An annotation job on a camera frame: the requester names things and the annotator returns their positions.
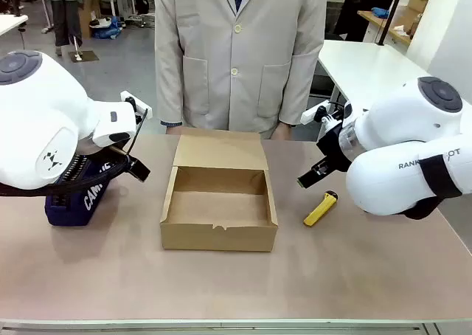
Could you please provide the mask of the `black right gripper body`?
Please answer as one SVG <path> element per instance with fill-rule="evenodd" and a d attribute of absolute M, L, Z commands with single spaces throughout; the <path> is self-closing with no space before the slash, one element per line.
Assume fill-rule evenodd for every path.
<path fill-rule="evenodd" d="M 326 131 L 324 136 L 317 142 L 318 149 L 324 154 L 324 159 L 316 164 L 318 171 L 347 171 L 351 161 L 344 155 L 339 143 L 339 135 L 342 124 Z"/>

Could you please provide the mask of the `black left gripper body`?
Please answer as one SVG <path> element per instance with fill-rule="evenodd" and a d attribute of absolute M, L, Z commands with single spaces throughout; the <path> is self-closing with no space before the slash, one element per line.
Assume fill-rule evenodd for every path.
<path fill-rule="evenodd" d="M 131 156 L 125 152 L 122 148 L 114 145 L 106 148 L 106 161 L 115 165 L 123 164 L 125 170 L 130 170 L 133 167 Z"/>

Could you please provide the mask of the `person's left hand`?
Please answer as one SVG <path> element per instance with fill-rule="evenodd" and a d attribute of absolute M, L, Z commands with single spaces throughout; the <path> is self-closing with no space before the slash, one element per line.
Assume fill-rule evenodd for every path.
<path fill-rule="evenodd" d="M 290 140 L 291 139 L 292 126 L 280 122 L 277 127 L 274 129 L 274 132 L 271 136 L 274 140 Z"/>

